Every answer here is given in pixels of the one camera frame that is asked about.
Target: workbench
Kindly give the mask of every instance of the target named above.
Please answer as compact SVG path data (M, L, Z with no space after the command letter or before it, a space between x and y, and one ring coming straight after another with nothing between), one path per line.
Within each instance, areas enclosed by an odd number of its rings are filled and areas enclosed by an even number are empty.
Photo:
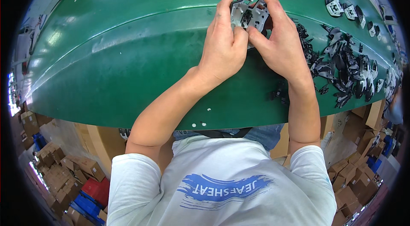
M46 116L92 124L131 128L136 117L163 91L178 81L202 55L206 30L220 0L62 0L49 15L28 65L23 99L28 108ZM290 17L314 38L314 50L329 44L321 24L353 35L355 52L379 64L377 79L393 66L387 27L369 0L358 4L366 22L381 29L382 39L346 16L333 18L325 0L279 0ZM269 99L280 77L259 53L249 50L243 68L203 97L187 113L178 130L240 128L287 122L288 106ZM327 80L316 77L316 86ZM336 88L317 99L326 116L365 105L352 98L335 108ZM383 90L369 103L384 98Z

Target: person's left hand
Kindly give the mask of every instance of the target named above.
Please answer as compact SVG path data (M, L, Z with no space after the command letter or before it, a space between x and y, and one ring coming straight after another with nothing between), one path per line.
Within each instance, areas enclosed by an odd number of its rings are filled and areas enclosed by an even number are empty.
M197 67L202 76L216 85L235 75L246 59L248 33L237 26L232 31L229 9L232 1L221 0L218 3Z

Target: hand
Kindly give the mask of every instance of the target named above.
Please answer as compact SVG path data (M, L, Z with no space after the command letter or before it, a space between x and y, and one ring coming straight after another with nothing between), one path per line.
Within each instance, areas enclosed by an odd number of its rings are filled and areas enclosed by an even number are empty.
M229 9L232 1L221 0L218 3L197 67L197 72L215 86L235 75L246 59L248 34L241 27L232 31Z
M272 34L266 39L256 28L248 27L249 41L274 72L289 82L311 78L295 24L279 0L264 0L272 17Z

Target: denim jeans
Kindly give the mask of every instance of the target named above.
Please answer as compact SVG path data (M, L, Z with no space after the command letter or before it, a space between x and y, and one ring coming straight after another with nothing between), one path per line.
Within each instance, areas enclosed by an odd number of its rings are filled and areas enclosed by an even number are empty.
M244 138L252 141L257 141L265 148L265 150L270 151L273 149L280 139L280 131L282 130L284 124L269 125L269 126L256 126L253 127L244 136ZM220 129L219 132L229 133L235 135L239 132L239 129ZM173 136L176 141L192 137L200 136L200 133L194 131L174 131Z

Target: red plastic crate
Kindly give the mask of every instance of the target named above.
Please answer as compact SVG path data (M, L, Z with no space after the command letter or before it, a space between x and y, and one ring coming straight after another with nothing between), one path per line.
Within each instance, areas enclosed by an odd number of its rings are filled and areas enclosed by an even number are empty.
M102 206L106 207L108 205L110 181L106 177L101 182L89 178L81 190L94 198Z

